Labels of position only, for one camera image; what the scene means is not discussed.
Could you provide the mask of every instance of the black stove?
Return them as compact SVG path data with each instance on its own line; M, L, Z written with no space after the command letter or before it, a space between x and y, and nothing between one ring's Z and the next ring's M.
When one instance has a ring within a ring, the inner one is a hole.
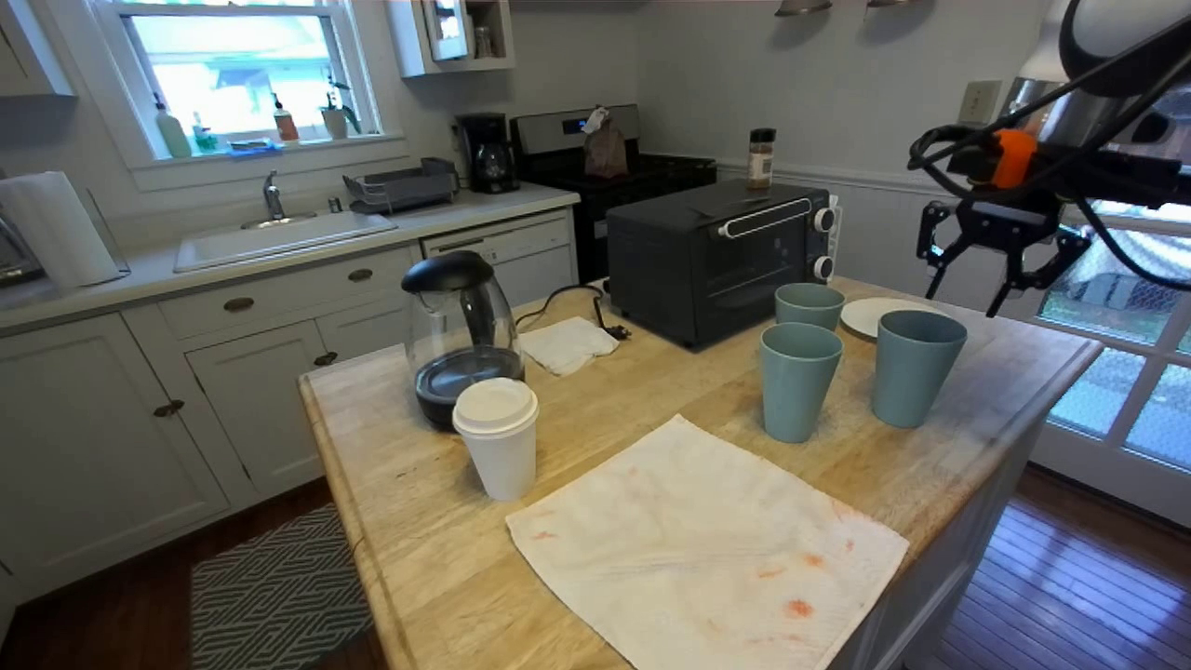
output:
M618 180L583 176L580 123L588 108L513 119L516 176L580 195L572 214L580 284L608 277L608 209L716 184L711 160L639 154L632 106L613 106L611 113L628 158L628 171Z

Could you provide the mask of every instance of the blue-gray cup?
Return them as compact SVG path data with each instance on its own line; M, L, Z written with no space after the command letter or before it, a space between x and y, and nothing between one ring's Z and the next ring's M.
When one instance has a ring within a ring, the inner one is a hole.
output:
M828 284L781 284L774 289L778 323L824 323L834 333L843 323L844 294Z
M805 442L819 428L843 339L815 323L778 323L759 343L762 428L774 441Z
M871 413L892 428L921 428L963 343L967 329L941 314L885 314L880 323Z

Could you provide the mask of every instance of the white countertop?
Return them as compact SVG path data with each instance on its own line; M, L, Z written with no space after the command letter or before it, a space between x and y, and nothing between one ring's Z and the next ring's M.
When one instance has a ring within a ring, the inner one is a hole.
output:
M97 284L97 288L83 288L83 289L61 289L51 279L3 288L0 289L0 334L20 333L20 329L32 329L32 323L47 323L47 322L72 322L72 318L86 318L86 314L134 307L134 303L154 303L164 294L201 289L201 288L217 288L217 284L237 284L251 277L287 272L287 269L300 269L300 266L320 266L320 262L336 262L336 257L355 257L355 253L367 253L367 250L388 250L388 246L401 246L401 242L418 242L418 237L437 237L437 233L452 233L452 230L465 230L465 227L483 227L483 225L516 220L516 215L534 215L534 214L568 209L568 205L576 205L576 195L526 184L520 191L509 191L509 195L460 195L452 205L382 215L382 225L375 225L380 215L371 215L367 227L375 227L375 230L367 230L367 233L300 246L300 250L287 250L287 253L268 253L268 257L255 257L255 262L237 262L237 266L214 266L214 269L179 272L179 246L144 250L144 253L132 257L124 279L113 279L113 284Z

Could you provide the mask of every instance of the window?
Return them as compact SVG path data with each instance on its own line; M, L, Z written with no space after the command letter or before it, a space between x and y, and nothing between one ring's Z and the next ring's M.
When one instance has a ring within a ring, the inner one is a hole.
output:
M393 80L390 45L362 40L362 28L375 35L388 23L382 3L57 0L44 11L72 36L63 47L83 96L103 116L142 191L237 184L261 171L242 158L261 154L289 171L407 158L393 99L371 96L371 83ZM201 160L173 160L155 99ZM293 116L289 145L276 133L276 99ZM343 116L345 143L328 138L328 99L355 113Z
M328 143L333 116L364 129L328 0L124 0L118 28L197 154L272 145L281 113L297 145Z

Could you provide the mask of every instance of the white plate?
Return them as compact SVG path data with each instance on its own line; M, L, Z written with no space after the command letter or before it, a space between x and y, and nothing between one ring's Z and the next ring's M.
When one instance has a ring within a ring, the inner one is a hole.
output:
M849 333L864 339L880 339L882 318L896 310L941 314L929 303L916 303L916 298L860 298L844 307L843 322Z

